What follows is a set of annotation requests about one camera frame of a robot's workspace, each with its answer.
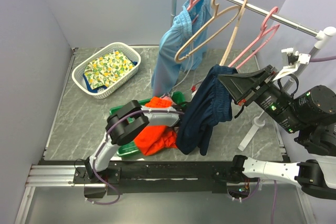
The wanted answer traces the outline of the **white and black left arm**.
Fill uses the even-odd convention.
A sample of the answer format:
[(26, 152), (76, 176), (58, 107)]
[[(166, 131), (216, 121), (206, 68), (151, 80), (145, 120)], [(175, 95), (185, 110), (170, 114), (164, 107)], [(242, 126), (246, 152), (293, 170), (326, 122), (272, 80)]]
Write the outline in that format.
[(172, 106), (150, 108), (137, 100), (128, 102), (108, 117), (102, 141), (85, 160), (86, 177), (93, 183), (102, 181), (110, 159), (120, 146), (129, 144), (146, 126), (177, 126), (183, 114)]

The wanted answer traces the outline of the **navy blue shorts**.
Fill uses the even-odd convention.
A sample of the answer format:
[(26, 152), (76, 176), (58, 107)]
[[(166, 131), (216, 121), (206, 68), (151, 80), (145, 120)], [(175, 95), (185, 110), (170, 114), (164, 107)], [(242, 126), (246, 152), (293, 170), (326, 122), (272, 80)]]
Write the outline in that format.
[(217, 76), (235, 73), (235, 68), (220, 65), (208, 72), (188, 104), (178, 129), (176, 146), (183, 154), (188, 155), (198, 147), (205, 156), (213, 128), (219, 122), (232, 120), (232, 100)]

